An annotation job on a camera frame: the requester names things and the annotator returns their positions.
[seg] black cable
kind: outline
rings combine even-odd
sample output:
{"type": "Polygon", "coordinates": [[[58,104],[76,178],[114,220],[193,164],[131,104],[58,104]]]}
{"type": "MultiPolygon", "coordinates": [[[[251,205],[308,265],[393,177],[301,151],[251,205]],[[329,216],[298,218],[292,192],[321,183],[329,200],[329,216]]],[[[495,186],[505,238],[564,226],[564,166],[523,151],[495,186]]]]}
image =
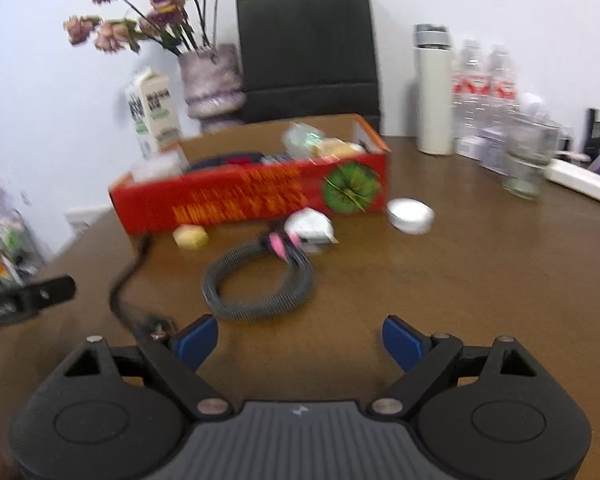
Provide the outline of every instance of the black cable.
{"type": "Polygon", "coordinates": [[[223,254],[209,267],[202,280],[202,295],[216,317],[237,322],[253,322],[289,312],[309,297],[314,288],[314,268],[304,252],[297,248],[286,233],[281,234],[286,250],[287,272],[277,292],[249,303],[228,303],[218,291],[222,280],[244,263],[266,254],[275,254],[269,238],[250,240],[223,254]]]}
{"type": "Polygon", "coordinates": [[[154,314],[143,314],[133,305],[123,303],[120,299],[120,294],[126,284],[146,263],[153,242],[154,238],[151,235],[144,235],[140,238],[136,246],[138,252],[136,260],[114,282],[109,293],[109,307],[113,315],[136,336],[139,333],[147,335],[158,330],[169,332],[174,328],[172,320],[154,314]]]}

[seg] glass cup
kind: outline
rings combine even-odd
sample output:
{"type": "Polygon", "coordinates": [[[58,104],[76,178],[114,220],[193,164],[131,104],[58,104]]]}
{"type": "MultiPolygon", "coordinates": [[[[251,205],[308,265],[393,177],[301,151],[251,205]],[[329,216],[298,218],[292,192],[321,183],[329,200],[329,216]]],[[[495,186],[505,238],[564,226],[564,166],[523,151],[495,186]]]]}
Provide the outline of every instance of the glass cup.
{"type": "Polygon", "coordinates": [[[544,169],[555,155],[561,127],[555,121],[526,116],[508,121],[505,189],[529,200],[540,196],[544,169]]]}

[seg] food item in box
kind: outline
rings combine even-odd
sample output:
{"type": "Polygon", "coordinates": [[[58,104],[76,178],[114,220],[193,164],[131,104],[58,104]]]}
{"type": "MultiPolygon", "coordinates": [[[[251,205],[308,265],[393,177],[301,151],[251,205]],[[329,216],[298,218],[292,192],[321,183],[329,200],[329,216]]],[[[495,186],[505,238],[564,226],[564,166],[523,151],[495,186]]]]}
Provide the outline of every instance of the food item in box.
{"type": "Polygon", "coordinates": [[[145,69],[126,88],[126,100],[144,158],[182,138],[167,76],[145,69]]]}
{"type": "Polygon", "coordinates": [[[335,137],[323,139],[314,144],[311,151],[315,156],[337,156],[339,158],[347,158],[348,156],[365,153],[365,149],[359,144],[345,142],[335,137]]]}
{"type": "Polygon", "coordinates": [[[187,159],[178,147],[176,150],[139,160],[131,167],[131,175],[135,183],[166,180],[181,176],[182,168],[186,165],[187,159]]]}
{"type": "Polygon", "coordinates": [[[283,135],[286,152],[293,158],[310,158],[313,147],[323,138],[324,133],[304,123],[291,123],[283,135]]]}

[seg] pink vase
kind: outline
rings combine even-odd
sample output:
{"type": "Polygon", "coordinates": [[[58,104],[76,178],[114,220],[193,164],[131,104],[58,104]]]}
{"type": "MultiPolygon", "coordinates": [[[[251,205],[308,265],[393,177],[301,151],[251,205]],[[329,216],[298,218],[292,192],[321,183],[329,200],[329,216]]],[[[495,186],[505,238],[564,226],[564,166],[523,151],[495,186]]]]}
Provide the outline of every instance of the pink vase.
{"type": "Polygon", "coordinates": [[[200,119],[205,132],[239,123],[231,114],[242,108],[246,98],[235,45],[187,52],[179,60],[189,117],[200,119]]]}

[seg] silver lid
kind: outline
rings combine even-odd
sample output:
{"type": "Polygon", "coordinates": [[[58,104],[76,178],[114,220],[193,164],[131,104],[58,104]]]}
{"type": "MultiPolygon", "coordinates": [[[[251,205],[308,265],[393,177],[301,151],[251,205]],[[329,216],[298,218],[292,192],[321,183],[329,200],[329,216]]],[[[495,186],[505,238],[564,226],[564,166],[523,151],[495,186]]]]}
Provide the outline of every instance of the silver lid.
{"type": "Polygon", "coordinates": [[[451,48],[451,36],[445,25],[421,23],[416,25],[415,44],[420,48],[451,48]]]}

